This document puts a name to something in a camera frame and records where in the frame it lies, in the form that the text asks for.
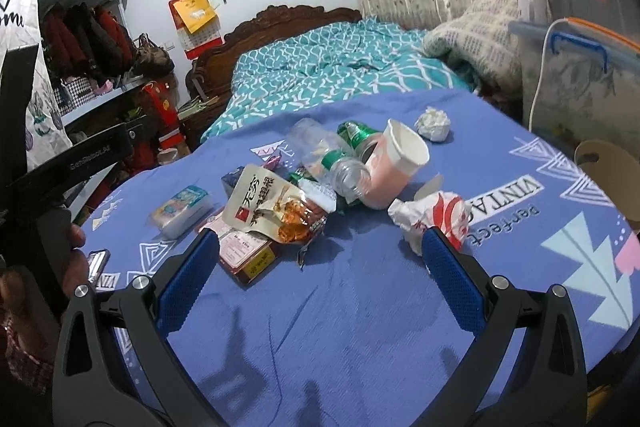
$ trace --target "human hand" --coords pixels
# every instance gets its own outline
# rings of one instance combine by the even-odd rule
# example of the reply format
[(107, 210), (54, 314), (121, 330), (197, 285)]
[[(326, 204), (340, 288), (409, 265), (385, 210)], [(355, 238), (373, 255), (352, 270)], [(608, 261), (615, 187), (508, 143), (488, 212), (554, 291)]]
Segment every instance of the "human hand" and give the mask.
[[(86, 237), (77, 225), (71, 225), (69, 241), (74, 250), (63, 277), (62, 290), (71, 298), (78, 285), (87, 283), (89, 265), (84, 254), (78, 250), (84, 246)], [(0, 277), (0, 312), (2, 311), (5, 320), (10, 319), (12, 322), (20, 349), (37, 359), (53, 362), (56, 347), (47, 343), (31, 318), (24, 283), (15, 270), (9, 269)]]

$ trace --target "blue gripper pad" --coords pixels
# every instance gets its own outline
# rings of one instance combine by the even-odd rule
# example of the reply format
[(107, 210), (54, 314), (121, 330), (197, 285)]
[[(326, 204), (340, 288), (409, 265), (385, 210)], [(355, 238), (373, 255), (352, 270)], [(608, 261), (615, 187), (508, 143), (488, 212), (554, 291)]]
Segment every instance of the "blue gripper pad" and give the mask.
[(427, 229), (422, 236), (422, 259), (460, 328), (477, 337), (486, 326), (484, 299), (447, 243), (433, 229)]
[(217, 235), (207, 230), (203, 239), (188, 249), (188, 256), (158, 299), (156, 328), (163, 338), (182, 328), (194, 302), (200, 295), (218, 262), (220, 244)]

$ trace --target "blue handle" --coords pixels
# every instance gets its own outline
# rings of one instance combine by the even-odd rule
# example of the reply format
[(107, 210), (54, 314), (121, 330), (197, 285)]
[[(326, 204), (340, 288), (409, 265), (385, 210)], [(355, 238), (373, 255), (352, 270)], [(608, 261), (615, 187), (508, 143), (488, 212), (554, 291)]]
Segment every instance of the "blue handle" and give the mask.
[(554, 55), (557, 55), (559, 52), (556, 51), (556, 41), (568, 41), (576, 46), (581, 46), (583, 48), (587, 48), (596, 52), (602, 53), (602, 58), (604, 65), (602, 70), (607, 73), (607, 68), (609, 65), (609, 57), (607, 56), (607, 49), (604, 48), (599, 42), (592, 41), (590, 39), (585, 39), (583, 37), (578, 37), (577, 35), (573, 35), (571, 33), (565, 32), (552, 32), (549, 37), (549, 45), (551, 46), (551, 51)]

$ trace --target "clothes pile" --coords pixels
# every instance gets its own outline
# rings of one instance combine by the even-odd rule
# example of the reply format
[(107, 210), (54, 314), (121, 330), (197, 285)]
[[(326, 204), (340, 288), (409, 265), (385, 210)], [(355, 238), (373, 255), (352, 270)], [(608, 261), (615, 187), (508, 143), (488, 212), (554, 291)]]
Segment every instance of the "clothes pile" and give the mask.
[(65, 10), (56, 4), (43, 27), (49, 70), (60, 79), (84, 76), (100, 89), (133, 65), (136, 48), (129, 33), (100, 6), (92, 10), (82, 3)]

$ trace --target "plastic water bottle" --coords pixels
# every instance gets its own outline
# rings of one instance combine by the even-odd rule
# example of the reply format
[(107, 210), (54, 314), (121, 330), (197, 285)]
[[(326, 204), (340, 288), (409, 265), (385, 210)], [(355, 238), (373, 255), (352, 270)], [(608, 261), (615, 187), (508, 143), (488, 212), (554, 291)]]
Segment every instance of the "plastic water bottle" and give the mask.
[(325, 130), (315, 120), (300, 120), (289, 131), (287, 143), (316, 180), (331, 186), (348, 203), (369, 190), (367, 166), (354, 158), (353, 149), (337, 133)]

